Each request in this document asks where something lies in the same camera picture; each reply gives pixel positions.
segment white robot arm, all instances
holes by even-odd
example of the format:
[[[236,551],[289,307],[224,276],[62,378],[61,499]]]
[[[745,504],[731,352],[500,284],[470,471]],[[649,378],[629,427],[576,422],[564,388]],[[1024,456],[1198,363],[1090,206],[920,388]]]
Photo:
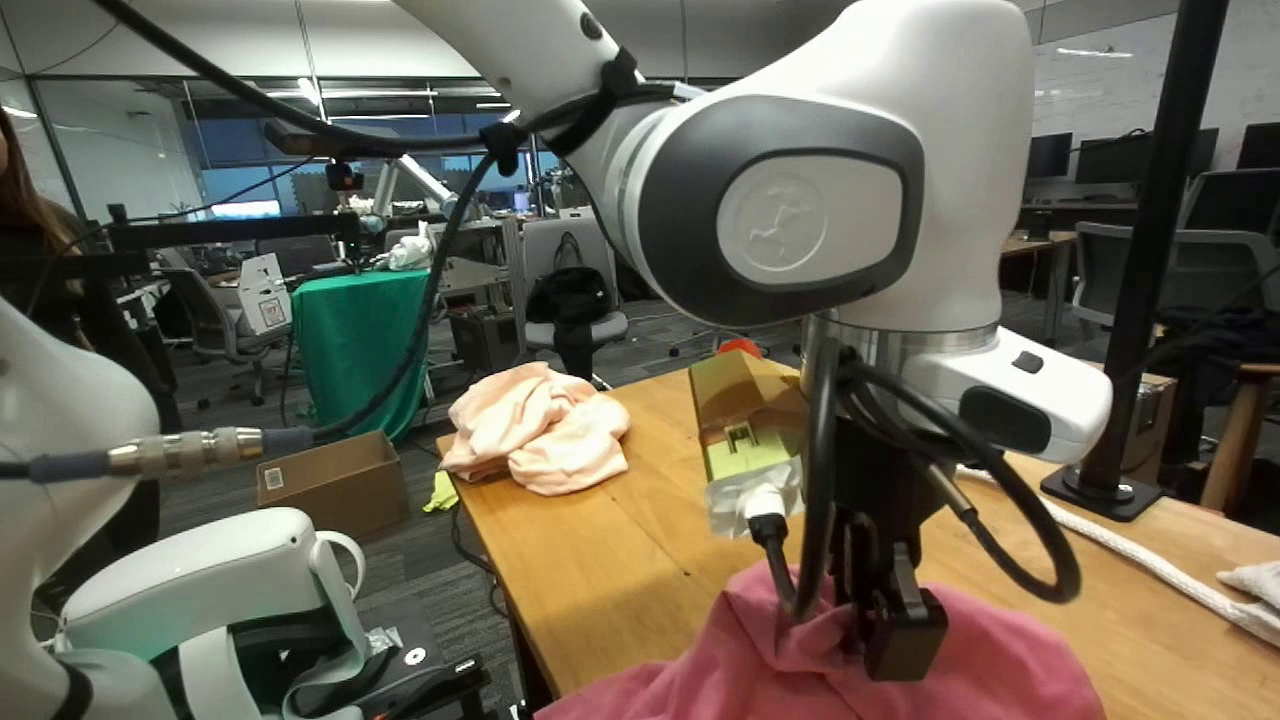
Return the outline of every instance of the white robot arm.
[[[1105,372],[998,322],[1032,133],[1007,0],[861,0],[790,57],[669,104],[580,0],[401,0],[549,127],[629,264],[706,323],[833,311],[844,346],[998,445],[1078,459]]]

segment green cloth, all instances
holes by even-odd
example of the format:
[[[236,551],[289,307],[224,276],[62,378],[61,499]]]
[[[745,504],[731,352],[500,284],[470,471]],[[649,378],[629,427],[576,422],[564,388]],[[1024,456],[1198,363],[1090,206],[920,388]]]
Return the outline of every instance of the green cloth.
[[[290,291],[290,341],[313,393],[313,423],[335,423],[359,412],[387,384],[412,334],[427,271],[352,271],[308,279]],[[354,423],[347,437],[385,434],[401,442],[422,400],[422,363]]]

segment white robot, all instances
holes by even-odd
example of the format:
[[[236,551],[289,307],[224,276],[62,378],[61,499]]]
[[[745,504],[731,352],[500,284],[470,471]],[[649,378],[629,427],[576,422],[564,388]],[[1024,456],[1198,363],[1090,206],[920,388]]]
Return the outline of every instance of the white robot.
[[[580,0],[401,5],[522,121],[576,109],[544,142],[582,175],[632,270],[679,311],[710,323],[833,311],[841,346],[916,395],[1036,427],[1005,445],[1048,459],[1078,459],[1097,445],[1111,400],[1105,372],[995,328],[995,264],[1032,125],[1032,43],[1007,0],[861,0],[790,57],[664,100],[643,97],[643,75]],[[157,434],[119,367],[50,346],[10,307],[0,307],[0,372],[8,459]],[[117,623],[96,623],[96,656],[79,671],[62,668],[73,652],[26,634],[32,587],[123,494],[119,479],[0,486],[0,715],[56,715],[73,678],[93,689],[88,715],[172,715],[157,671],[104,639]],[[289,574],[322,578],[327,562]]]

